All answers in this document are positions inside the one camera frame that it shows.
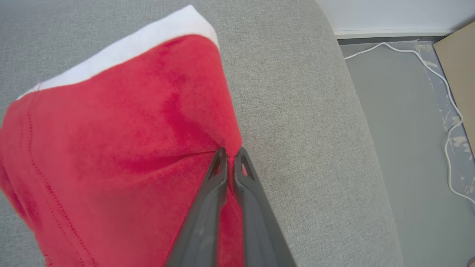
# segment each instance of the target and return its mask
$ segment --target white fabric edge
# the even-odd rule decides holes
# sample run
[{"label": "white fabric edge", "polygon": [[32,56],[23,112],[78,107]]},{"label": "white fabric edge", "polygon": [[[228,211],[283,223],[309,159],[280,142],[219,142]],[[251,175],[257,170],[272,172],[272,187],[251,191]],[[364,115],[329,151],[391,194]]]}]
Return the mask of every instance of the white fabric edge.
[{"label": "white fabric edge", "polygon": [[219,48],[218,37],[214,28],[192,5],[188,5],[109,45],[62,74],[37,84],[19,96],[17,100],[31,92],[85,81],[111,67],[143,54],[161,43],[186,35],[201,35],[211,40]]}]

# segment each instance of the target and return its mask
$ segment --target white baseboard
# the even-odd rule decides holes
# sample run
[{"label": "white baseboard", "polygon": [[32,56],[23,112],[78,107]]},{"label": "white baseboard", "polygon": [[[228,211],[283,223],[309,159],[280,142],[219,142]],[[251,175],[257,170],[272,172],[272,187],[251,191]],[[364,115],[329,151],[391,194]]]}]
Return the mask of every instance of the white baseboard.
[{"label": "white baseboard", "polygon": [[447,36],[456,29],[383,29],[383,30],[337,30],[337,39],[408,37],[408,36]]}]

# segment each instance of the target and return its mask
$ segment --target white wall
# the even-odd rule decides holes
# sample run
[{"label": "white wall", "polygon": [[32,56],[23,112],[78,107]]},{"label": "white wall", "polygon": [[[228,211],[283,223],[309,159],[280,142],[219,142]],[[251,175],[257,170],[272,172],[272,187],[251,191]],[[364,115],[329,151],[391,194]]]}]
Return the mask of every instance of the white wall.
[{"label": "white wall", "polygon": [[475,0],[316,0],[337,38],[439,36],[475,20]]}]

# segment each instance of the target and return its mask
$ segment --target gray upholstered surface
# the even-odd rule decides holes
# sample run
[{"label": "gray upholstered surface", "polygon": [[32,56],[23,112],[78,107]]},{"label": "gray upholstered surface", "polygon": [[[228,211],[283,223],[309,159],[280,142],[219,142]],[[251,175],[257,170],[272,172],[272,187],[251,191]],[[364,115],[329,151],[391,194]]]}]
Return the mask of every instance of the gray upholstered surface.
[{"label": "gray upholstered surface", "polygon": [[[190,3],[10,2],[0,6],[2,116],[39,81]],[[370,132],[315,1],[191,3],[218,34],[244,146],[298,265],[401,266]],[[0,265],[38,266],[33,235],[6,205]]]}]

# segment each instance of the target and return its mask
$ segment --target red velvet garment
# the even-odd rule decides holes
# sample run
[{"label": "red velvet garment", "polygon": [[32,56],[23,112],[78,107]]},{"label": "red velvet garment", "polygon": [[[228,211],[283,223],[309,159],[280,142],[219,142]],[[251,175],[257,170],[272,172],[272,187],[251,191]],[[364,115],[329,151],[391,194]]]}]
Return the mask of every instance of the red velvet garment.
[{"label": "red velvet garment", "polygon": [[[0,185],[47,265],[162,266],[214,152],[232,171],[241,143],[217,46],[185,35],[13,102]],[[229,190],[218,247],[220,266],[243,265]]]}]

